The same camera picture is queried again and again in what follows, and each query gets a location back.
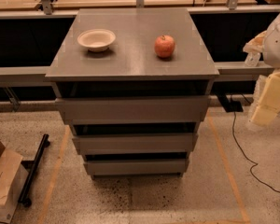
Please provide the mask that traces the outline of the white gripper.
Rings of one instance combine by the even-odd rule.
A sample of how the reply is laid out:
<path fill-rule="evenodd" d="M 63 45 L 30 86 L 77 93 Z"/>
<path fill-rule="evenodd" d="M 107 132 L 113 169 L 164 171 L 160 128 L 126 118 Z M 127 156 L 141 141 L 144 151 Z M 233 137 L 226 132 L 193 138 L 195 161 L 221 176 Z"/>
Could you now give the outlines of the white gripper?
<path fill-rule="evenodd" d="M 243 47 L 246 53 L 262 53 L 264 51 L 263 31 L 247 42 Z M 251 127 L 267 127 L 280 112 L 280 70 L 269 76 L 259 76 L 253 94 L 253 103 L 248 113 Z"/>

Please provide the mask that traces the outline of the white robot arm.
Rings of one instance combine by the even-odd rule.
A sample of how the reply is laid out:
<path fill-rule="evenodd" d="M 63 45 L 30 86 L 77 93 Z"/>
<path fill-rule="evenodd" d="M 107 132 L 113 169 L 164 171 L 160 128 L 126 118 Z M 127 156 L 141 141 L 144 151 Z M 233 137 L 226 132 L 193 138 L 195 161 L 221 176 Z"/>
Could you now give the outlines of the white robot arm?
<path fill-rule="evenodd" d="M 263 61 L 273 68 L 267 77 L 259 77 L 249 110 L 249 126 L 260 129 L 267 127 L 280 112 L 280 13 L 265 31 L 244 45 L 243 51 L 250 62 L 255 61 L 254 55 L 261 54 Z"/>

